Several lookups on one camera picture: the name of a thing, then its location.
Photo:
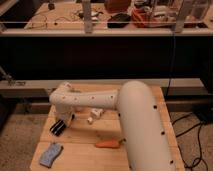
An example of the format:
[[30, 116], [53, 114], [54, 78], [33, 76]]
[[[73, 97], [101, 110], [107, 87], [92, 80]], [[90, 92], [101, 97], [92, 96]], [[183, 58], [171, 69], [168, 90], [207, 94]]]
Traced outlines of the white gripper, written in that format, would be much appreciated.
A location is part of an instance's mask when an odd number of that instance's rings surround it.
[[51, 126], [50, 132], [53, 133], [54, 129], [60, 124], [61, 121], [63, 121], [63, 123], [57, 128], [55, 132], [56, 136], [60, 136], [63, 133], [63, 131], [71, 125], [74, 119], [75, 119], [74, 113], [71, 113], [71, 112], [62, 113], [62, 114], [56, 113], [55, 121], [57, 122]]

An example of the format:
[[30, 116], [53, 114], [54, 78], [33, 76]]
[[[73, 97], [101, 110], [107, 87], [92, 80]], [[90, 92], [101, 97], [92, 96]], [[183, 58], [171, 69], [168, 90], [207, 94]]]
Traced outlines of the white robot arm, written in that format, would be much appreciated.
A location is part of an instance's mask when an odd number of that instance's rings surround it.
[[72, 92], [68, 85], [60, 84], [49, 97], [60, 119], [74, 106], [116, 110], [131, 171], [176, 171], [157, 102], [147, 84], [128, 81], [119, 89], [93, 92]]

